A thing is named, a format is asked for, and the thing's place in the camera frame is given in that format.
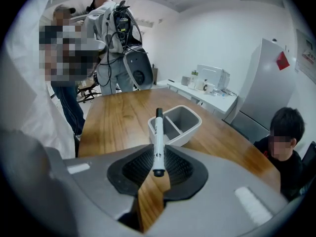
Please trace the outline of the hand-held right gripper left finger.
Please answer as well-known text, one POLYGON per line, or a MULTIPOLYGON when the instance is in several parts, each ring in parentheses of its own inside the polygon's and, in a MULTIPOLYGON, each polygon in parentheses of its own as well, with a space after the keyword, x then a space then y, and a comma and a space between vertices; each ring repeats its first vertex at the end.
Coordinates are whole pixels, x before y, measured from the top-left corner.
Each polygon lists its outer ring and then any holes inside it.
POLYGON ((65 160, 72 222, 67 237, 141 237, 138 190, 153 164, 152 145, 65 160))

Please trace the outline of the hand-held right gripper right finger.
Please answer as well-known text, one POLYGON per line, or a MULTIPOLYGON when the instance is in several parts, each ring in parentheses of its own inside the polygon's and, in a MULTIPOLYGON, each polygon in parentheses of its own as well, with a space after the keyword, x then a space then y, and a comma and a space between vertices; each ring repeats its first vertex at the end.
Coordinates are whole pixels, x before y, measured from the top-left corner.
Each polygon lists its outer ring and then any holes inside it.
POLYGON ((263 236, 261 226, 252 219, 260 208, 250 196, 240 199, 239 188, 248 188, 272 216, 287 206, 283 195, 239 164, 182 147, 177 149, 201 162, 208 171, 208 179, 190 199, 167 202, 148 236, 263 236))

